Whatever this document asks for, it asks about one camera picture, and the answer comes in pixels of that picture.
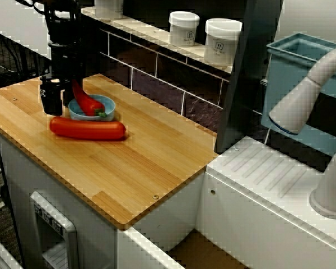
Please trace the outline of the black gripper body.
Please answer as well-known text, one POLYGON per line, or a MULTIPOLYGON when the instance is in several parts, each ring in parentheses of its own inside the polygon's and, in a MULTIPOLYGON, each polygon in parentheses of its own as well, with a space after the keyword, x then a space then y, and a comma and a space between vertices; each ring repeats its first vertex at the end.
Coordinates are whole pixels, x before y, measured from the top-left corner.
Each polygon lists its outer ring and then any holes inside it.
POLYGON ((82 83, 83 53, 80 41, 69 44, 59 44, 50 41, 51 48, 51 69, 50 78, 61 81, 76 80, 82 83))

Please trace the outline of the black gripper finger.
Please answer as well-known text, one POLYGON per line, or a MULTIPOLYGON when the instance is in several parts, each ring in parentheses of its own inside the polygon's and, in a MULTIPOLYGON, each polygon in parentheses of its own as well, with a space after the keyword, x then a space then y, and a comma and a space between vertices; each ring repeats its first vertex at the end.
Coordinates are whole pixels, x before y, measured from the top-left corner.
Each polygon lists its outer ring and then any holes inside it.
POLYGON ((42 76, 40 78, 40 97, 44 112, 49 115, 62 115, 61 83, 56 78, 42 76))

